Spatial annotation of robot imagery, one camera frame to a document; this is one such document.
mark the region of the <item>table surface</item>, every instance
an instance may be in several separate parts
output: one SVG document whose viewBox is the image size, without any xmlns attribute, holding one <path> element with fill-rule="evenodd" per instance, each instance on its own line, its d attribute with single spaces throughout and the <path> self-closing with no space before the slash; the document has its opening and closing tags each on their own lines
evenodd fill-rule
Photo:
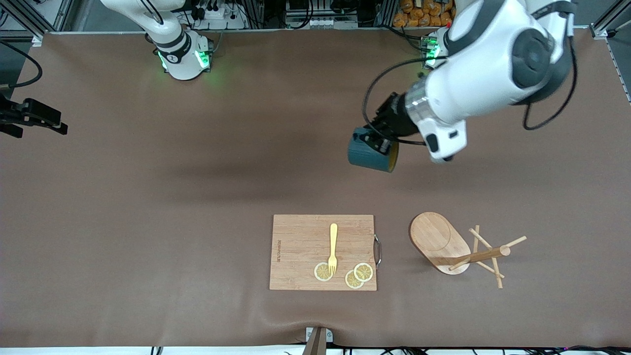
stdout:
<svg viewBox="0 0 631 355">
<path fill-rule="evenodd" d="M 346 346 L 631 346 L 631 109 L 604 41 L 577 32 L 579 86 L 545 129 L 524 131 L 511 107 L 469 120 L 450 164 L 406 146 L 392 174 L 349 165 L 346 145 L 372 78 L 414 56 L 403 39 L 279 31 L 221 46 L 187 82 L 142 35 L 31 50 L 44 77 L 14 99 L 59 109 L 69 134 L 0 137 L 0 346 L 282 344 L 313 325 Z M 384 78 L 371 109 L 417 69 Z M 427 211 L 493 245 L 528 236 L 500 261 L 503 290 L 474 265 L 432 268 L 408 235 Z M 378 291 L 270 291 L 274 214 L 375 215 Z"/>
</svg>

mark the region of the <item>basket of potatoes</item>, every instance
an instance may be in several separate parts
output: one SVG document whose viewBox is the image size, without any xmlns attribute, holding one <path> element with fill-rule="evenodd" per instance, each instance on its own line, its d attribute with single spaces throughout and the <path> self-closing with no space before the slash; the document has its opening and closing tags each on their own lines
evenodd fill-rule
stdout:
<svg viewBox="0 0 631 355">
<path fill-rule="evenodd" d="M 393 27 L 447 26 L 456 16 L 454 0 L 399 0 Z"/>
</svg>

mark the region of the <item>lemon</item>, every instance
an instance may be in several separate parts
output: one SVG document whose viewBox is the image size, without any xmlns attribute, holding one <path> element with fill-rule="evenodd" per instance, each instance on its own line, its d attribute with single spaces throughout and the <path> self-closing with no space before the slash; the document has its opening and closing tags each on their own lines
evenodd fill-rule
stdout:
<svg viewBox="0 0 631 355">
<path fill-rule="evenodd" d="M 320 281 L 328 281 L 331 280 L 331 277 L 333 277 L 333 275 L 329 274 L 328 263 L 320 263 L 316 265 L 314 269 L 314 275 Z"/>
<path fill-rule="evenodd" d="M 360 282 L 368 282 L 372 279 L 372 267 L 366 263 L 359 263 L 355 266 L 353 274 Z"/>
<path fill-rule="evenodd" d="M 360 288 L 363 286 L 363 282 L 359 281 L 357 278 L 355 278 L 355 273 L 353 272 L 354 270 L 350 270 L 349 272 L 346 273 L 346 285 L 354 290 Z"/>
</svg>

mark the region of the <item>wooden fork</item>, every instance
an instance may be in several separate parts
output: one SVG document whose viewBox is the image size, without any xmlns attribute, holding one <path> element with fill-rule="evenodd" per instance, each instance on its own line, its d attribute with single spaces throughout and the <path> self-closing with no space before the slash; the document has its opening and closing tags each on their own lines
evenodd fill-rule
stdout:
<svg viewBox="0 0 631 355">
<path fill-rule="evenodd" d="M 335 257 L 335 244 L 338 242 L 338 225 L 331 223 L 331 256 L 329 256 L 329 274 L 335 275 L 338 268 L 338 259 Z"/>
</svg>

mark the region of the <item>wooden cutting board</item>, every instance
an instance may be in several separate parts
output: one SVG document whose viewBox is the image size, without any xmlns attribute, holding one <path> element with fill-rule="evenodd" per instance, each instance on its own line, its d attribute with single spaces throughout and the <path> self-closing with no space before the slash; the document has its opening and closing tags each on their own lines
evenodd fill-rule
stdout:
<svg viewBox="0 0 631 355">
<path fill-rule="evenodd" d="M 315 277 L 314 269 L 329 260 L 331 223 L 338 225 L 335 252 L 338 269 L 330 280 L 323 282 Z M 274 215 L 269 289 L 376 291 L 374 234 L 372 215 Z M 362 287 L 353 290 L 346 285 L 345 277 L 359 263 L 368 263 L 374 274 Z"/>
</svg>

